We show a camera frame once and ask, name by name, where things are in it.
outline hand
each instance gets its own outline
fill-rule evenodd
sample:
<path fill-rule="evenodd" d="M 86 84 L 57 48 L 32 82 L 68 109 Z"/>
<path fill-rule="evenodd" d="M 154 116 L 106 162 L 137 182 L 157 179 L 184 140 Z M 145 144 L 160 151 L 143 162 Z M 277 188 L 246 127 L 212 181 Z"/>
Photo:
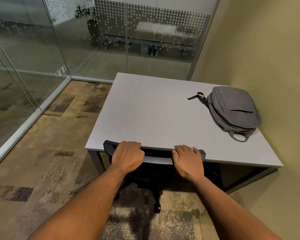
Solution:
<path fill-rule="evenodd" d="M 141 143 L 135 141 L 121 142 L 112 156 L 112 166 L 118 167 L 124 175 L 136 170 L 145 156 L 140 146 Z"/>
<path fill-rule="evenodd" d="M 181 177 L 196 183 L 204 178 L 204 166 L 199 150 L 186 145 L 176 145 L 172 160 Z"/>

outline backpack strap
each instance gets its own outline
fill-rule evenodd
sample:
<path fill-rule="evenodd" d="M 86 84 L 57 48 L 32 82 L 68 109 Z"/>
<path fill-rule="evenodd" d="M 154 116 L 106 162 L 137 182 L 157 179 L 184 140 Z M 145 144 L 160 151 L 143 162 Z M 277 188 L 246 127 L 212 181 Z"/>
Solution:
<path fill-rule="evenodd" d="M 236 141 L 240 141 L 240 142 L 246 142 L 246 141 L 248 141 L 249 136 L 250 136 L 249 134 L 244 133 L 243 136 L 244 136 L 245 139 L 244 140 L 238 140 L 235 137 L 235 133 L 233 131 L 229 131 L 229 135 L 231 136 L 232 139 L 235 139 Z"/>
<path fill-rule="evenodd" d="M 207 108 L 209 108 L 207 98 L 204 96 L 204 94 L 202 92 L 198 92 L 197 95 L 194 95 L 193 97 L 188 98 L 188 100 L 192 100 L 195 98 L 198 98 L 201 103 L 203 103 Z"/>

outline potted plant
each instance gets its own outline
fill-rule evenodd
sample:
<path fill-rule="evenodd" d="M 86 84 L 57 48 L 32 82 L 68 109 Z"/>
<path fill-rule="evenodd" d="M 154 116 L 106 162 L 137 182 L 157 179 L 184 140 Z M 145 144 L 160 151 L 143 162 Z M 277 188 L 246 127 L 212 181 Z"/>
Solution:
<path fill-rule="evenodd" d="M 97 9 L 94 0 L 87 0 L 87 1 L 90 1 L 92 3 L 92 6 L 86 7 L 84 5 L 83 7 L 81 7 L 80 5 L 77 5 L 76 10 L 74 12 L 74 16 L 76 19 L 80 19 L 82 17 L 86 17 L 88 19 L 87 26 L 91 37 L 91 42 L 92 44 L 97 45 L 100 44 Z"/>

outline plant pot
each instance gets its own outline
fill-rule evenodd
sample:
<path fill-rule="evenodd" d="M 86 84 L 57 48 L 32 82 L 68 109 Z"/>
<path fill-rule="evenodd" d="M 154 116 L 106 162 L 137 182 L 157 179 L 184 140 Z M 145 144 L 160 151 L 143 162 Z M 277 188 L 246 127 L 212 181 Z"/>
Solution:
<path fill-rule="evenodd" d="M 87 26 L 91 38 L 91 44 L 93 45 L 100 45 L 100 35 L 99 35 L 99 28 L 98 23 L 93 20 L 87 21 Z"/>

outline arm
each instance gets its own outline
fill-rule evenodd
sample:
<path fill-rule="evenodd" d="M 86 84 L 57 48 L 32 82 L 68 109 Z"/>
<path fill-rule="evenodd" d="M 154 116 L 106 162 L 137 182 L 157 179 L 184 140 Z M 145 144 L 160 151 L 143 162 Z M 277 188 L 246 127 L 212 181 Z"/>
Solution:
<path fill-rule="evenodd" d="M 194 184 L 220 240 L 280 240 L 259 219 L 204 177 L 200 152 L 175 146 L 173 162 L 178 173 Z"/>
<path fill-rule="evenodd" d="M 143 161 L 145 153 L 140 146 L 134 141 L 121 142 L 107 171 L 54 213 L 29 239 L 97 239 L 125 175 Z"/>

